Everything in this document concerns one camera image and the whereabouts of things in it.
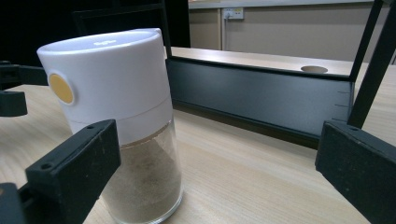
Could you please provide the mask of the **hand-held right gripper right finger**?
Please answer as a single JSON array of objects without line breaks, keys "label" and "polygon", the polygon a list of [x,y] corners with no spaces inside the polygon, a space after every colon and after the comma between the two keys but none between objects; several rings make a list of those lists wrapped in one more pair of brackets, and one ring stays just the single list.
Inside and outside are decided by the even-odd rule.
[{"label": "hand-held right gripper right finger", "polygon": [[316,169],[371,224],[396,224],[396,147],[355,127],[325,122]]}]

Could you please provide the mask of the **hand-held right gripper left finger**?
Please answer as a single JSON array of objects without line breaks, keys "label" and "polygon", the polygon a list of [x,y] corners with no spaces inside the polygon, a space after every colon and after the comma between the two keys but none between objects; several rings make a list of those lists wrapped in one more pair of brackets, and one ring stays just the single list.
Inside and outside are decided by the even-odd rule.
[{"label": "hand-held right gripper left finger", "polygon": [[91,124],[26,170],[29,224],[82,224],[120,166],[116,121]]}]

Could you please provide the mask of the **white-lidded seasoning jar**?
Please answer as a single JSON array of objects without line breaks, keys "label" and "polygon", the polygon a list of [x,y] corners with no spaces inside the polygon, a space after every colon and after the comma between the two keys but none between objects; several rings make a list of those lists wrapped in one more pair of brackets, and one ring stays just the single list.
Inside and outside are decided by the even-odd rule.
[{"label": "white-lidded seasoning jar", "polygon": [[182,199],[182,178],[160,29],[87,35],[37,55],[72,132],[114,119],[121,165],[102,192],[120,224],[159,224]]}]

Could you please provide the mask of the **black metal rack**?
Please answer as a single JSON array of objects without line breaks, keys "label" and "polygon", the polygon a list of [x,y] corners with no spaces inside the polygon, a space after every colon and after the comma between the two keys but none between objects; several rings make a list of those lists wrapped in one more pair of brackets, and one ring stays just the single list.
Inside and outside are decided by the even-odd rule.
[{"label": "black metal rack", "polygon": [[396,50],[396,0],[374,0],[347,76],[188,59],[165,51],[174,107],[315,148],[324,122],[361,128]]}]

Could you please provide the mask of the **black curtain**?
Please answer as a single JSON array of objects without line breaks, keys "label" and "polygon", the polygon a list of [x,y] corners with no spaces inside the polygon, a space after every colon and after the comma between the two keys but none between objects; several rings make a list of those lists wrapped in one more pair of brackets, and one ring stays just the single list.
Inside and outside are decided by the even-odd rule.
[{"label": "black curtain", "polygon": [[173,47],[191,45],[187,0],[0,0],[0,61],[39,66],[36,50],[78,36],[75,11],[164,1]]}]

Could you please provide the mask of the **white wall socket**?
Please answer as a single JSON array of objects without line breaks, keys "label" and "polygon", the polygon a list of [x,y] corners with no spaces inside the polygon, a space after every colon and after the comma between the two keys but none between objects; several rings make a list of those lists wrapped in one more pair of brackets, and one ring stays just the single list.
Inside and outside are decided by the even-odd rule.
[{"label": "white wall socket", "polygon": [[225,20],[242,20],[244,19],[244,9],[242,7],[230,7],[222,10]]}]

